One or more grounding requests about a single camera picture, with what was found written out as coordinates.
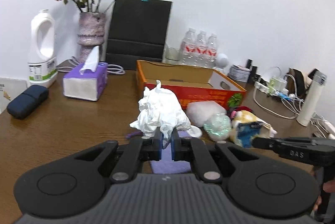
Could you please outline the dark blue glasses case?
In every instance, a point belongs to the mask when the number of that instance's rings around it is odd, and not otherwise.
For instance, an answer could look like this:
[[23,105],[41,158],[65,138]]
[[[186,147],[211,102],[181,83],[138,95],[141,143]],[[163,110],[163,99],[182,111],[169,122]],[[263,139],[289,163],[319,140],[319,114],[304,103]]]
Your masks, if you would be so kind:
[[7,105],[7,112],[16,119],[25,119],[49,96],[49,89],[31,85]]

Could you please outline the red orange cardboard box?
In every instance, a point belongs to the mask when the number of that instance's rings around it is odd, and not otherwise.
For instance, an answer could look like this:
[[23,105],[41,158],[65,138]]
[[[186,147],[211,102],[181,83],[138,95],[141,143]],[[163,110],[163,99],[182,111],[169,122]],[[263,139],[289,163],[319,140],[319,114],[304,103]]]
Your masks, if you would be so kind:
[[242,104],[246,90],[215,69],[189,65],[171,65],[137,60],[136,80],[140,95],[144,89],[161,87],[175,93],[185,110],[192,102],[214,101],[225,109]]

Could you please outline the yellow white plush toy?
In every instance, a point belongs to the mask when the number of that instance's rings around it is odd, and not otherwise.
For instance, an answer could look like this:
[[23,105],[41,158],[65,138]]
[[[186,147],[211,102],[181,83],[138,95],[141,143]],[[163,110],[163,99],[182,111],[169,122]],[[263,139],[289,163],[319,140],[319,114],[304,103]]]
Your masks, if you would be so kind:
[[229,138],[231,142],[240,147],[251,148],[254,138],[272,138],[277,134],[271,124],[249,111],[233,111],[231,118],[232,129]]

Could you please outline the purple cloth towel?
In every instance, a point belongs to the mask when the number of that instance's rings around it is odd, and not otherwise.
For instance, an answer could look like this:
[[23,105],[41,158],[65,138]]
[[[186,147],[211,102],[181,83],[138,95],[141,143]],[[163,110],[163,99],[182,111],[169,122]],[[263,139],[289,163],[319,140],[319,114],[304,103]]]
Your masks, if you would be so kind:
[[191,172],[191,166],[187,161],[173,161],[171,158],[171,145],[161,151],[159,161],[141,160],[143,163],[149,162],[151,171],[154,174],[185,174]]

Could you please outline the glass cup with spoon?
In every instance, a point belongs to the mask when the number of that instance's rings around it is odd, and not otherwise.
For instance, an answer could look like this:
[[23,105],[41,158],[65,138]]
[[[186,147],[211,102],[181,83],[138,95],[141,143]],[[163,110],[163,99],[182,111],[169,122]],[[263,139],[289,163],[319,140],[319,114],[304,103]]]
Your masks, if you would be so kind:
[[164,61],[166,64],[179,64],[180,61],[180,53],[179,50],[176,48],[172,48],[167,46],[165,49],[165,54],[164,54]]

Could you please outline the small grey tin box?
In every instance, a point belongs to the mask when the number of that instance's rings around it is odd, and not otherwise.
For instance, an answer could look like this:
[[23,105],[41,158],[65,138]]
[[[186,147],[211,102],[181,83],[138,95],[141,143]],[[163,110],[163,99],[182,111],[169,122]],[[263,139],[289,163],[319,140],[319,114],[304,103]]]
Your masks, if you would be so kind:
[[232,65],[229,69],[228,76],[235,81],[246,83],[250,76],[250,69],[239,65]]

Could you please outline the purple tissue pack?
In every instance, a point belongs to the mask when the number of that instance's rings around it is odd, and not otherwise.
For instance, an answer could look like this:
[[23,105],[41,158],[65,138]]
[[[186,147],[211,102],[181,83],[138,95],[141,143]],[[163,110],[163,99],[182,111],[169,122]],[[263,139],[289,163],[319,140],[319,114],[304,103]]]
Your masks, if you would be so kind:
[[107,85],[106,62],[99,61],[99,46],[95,46],[84,63],[63,77],[63,95],[68,98],[97,101]]

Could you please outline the middle water bottle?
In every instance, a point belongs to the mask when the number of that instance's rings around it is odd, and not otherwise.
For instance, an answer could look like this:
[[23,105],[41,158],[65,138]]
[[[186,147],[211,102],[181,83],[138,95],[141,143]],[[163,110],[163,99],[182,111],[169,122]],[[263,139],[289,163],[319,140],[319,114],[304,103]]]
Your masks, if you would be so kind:
[[204,55],[207,50],[207,37],[205,31],[200,31],[195,41],[195,65],[203,66]]

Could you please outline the white power strip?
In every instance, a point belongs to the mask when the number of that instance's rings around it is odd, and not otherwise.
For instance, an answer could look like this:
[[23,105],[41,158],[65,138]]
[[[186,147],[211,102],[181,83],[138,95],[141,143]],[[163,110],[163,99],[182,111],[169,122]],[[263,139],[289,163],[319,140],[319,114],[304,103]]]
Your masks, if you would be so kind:
[[274,87],[269,87],[267,85],[262,84],[261,82],[255,82],[254,84],[255,90],[259,90],[262,93],[265,93],[267,97],[273,97],[277,101],[281,99],[291,100],[289,97],[289,91],[286,88],[281,90],[275,89]]

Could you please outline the small white round lid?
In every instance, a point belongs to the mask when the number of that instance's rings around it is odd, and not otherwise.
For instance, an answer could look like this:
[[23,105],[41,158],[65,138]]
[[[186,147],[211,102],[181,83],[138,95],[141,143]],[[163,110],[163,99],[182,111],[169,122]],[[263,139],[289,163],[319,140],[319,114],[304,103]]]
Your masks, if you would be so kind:
[[202,130],[194,125],[190,126],[190,128],[186,132],[190,137],[193,137],[193,138],[202,137]]

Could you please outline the mottled purple vase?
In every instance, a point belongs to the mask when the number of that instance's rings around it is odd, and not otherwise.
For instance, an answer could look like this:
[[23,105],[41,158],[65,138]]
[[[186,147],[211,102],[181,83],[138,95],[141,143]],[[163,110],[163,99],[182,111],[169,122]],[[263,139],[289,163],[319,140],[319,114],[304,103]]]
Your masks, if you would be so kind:
[[105,25],[104,13],[80,13],[77,35],[77,43],[80,46],[79,62],[85,62],[95,46],[104,44]]

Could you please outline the black paper bag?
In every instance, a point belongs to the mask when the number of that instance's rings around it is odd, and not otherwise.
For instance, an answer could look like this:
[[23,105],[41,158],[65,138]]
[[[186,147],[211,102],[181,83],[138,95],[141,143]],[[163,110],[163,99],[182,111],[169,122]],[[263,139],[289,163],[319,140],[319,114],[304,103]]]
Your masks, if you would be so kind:
[[115,0],[105,61],[135,70],[137,60],[162,62],[172,2]]

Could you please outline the white detergent bottle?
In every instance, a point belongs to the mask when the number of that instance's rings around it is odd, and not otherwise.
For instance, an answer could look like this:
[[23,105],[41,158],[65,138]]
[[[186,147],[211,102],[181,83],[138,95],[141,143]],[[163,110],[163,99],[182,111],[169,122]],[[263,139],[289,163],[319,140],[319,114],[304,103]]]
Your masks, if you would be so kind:
[[49,88],[57,77],[54,19],[42,9],[31,21],[28,53],[29,83]]

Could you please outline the iridescent plastic bag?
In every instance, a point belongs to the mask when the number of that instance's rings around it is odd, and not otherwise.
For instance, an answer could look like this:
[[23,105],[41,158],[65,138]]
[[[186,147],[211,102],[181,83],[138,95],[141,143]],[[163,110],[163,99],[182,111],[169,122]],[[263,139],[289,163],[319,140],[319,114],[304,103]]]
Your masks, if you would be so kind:
[[231,119],[224,113],[214,114],[204,122],[203,128],[212,141],[225,141],[232,129]]

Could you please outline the left water bottle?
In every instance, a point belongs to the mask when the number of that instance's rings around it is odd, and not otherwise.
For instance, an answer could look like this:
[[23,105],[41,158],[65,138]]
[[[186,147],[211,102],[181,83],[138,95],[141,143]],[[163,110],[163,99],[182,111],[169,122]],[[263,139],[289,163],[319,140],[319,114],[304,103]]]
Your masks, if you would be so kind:
[[189,28],[180,45],[182,65],[192,65],[194,63],[195,52],[195,29]]

